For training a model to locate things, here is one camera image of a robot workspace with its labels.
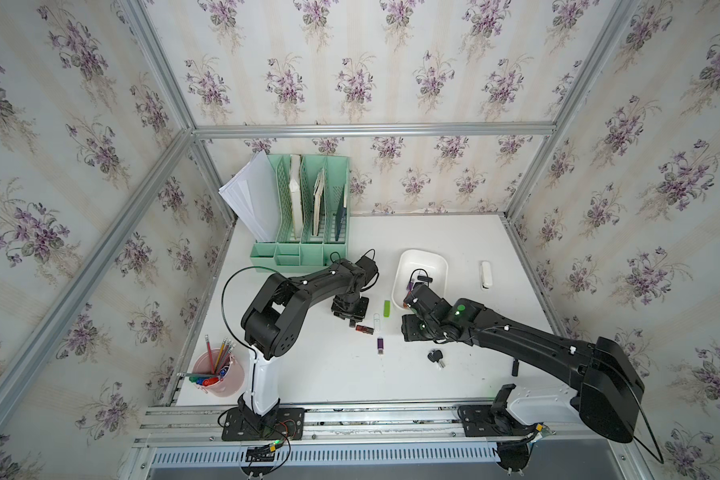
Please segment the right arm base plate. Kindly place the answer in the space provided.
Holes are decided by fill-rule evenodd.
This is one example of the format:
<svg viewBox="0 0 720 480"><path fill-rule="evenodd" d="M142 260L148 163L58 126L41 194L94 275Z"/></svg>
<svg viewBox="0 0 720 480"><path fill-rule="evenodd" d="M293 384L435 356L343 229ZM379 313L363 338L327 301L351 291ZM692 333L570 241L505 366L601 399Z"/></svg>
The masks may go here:
<svg viewBox="0 0 720 480"><path fill-rule="evenodd" d="M460 405L456 408L466 437L532 437L541 432L540 423L522 424L504 407Z"/></svg>

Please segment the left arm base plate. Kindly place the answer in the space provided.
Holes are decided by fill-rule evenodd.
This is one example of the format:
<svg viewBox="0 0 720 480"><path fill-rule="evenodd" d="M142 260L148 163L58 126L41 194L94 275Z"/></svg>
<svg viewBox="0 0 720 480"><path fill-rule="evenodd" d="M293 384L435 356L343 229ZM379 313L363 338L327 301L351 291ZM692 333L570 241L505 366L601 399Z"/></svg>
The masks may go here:
<svg viewBox="0 0 720 480"><path fill-rule="evenodd" d="M257 415L247 406L225 412L221 421L221 439L226 442L253 440L300 440L306 410L275 407L267 415Z"/></svg>

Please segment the white storage box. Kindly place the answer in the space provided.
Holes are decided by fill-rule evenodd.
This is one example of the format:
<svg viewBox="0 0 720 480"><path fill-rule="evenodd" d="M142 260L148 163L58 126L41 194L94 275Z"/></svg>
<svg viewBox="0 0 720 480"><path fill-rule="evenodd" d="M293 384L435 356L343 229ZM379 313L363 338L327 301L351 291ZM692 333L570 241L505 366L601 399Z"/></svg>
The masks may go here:
<svg viewBox="0 0 720 480"><path fill-rule="evenodd" d="M447 291L448 274L448 262L441 255L418 249L404 251L400 256L392 282L392 304L398 309L406 309L403 301L408 294L407 282L413 281L415 284L419 275L431 277L433 280L429 283L430 289L444 297Z"/></svg>

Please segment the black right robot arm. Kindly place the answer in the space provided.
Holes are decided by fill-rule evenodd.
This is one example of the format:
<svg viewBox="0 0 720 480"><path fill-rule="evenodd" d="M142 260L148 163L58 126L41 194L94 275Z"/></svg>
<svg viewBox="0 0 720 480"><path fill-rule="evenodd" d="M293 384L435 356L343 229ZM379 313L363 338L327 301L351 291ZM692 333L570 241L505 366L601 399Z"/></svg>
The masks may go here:
<svg viewBox="0 0 720 480"><path fill-rule="evenodd" d="M450 304L425 283L416 283L404 304L411 310L402 320L406 342L463 343L527 363L576 391L572 407L593 432L619 443L634 440L645 385L617 342L556 336L466 298Z"/></svg>

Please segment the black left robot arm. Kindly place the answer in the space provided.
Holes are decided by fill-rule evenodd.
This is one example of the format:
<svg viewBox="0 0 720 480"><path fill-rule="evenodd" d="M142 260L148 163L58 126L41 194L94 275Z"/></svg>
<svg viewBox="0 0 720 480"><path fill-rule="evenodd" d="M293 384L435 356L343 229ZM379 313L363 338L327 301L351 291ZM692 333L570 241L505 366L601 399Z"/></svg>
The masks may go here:
<svg viewBox="0 0 720 480"><path fill-rule="evenodd" d="M365 318L369 299L363 293L379 276L373 249L355 262L340 258L304 276L274 272L264 282L241 320L244 342L253 350L253 371L244 404L266 416L280 403L278 359L297 341L309 309L332 300L334 316L356 324Z"/></svg>

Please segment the red swivel usb drive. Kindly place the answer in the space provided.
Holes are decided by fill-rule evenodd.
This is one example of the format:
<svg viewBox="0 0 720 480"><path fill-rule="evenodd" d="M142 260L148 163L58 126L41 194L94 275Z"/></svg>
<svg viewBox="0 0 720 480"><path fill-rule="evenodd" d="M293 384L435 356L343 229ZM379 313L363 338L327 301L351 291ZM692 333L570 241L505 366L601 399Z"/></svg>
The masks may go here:
<svg viewBox="0 0 720 480"><path fill-rule="evenodd" d="M364 334L373 335L374 329L371 327L363 326L363 325L356 325L355 330Z"/></svg>

